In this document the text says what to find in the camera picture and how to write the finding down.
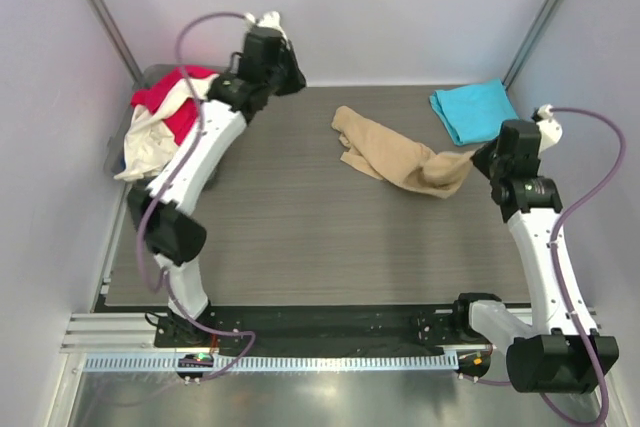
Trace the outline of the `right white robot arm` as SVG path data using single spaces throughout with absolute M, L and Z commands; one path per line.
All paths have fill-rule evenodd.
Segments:
M 563 238 L 564 209 L 553 180 L 538 174 L 537 140 L 495 139 L 472 157 L 518 249 L 532 320 L 525 323 L 494 294 L 465 293 L 451 331 L 460 341 L 485 339 L 506 357 L 508 381 L 521 393 L 586 394 L 603 386 L 619 358 L 583 298 Z

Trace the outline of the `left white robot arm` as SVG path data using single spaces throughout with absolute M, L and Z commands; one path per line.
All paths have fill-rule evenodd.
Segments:
M 192 213 L 210 176 L 235 140 L 273 97 L 304 89 L 292 43 L 247 41 L 239 65 L 215 75 L 196 96 L 197 120 L 174 158 L 147 186 L 129 191 L 136 253 L 151 253 L 160 270 L 154 291 L 167 292 L 165 325 L 188 345 L 204 345 L 217 329 L 207 318 L 210 300 L 202 286 L 199 255 L 207 231 Z

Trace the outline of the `beige t shirt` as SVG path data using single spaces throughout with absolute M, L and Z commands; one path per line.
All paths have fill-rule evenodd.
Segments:
M 473 167 L 471 151 L 436 152 L 347 106 L 336 109 L 331 128 L 344 147 L 343 163 L 409 192 L 447 199 Z

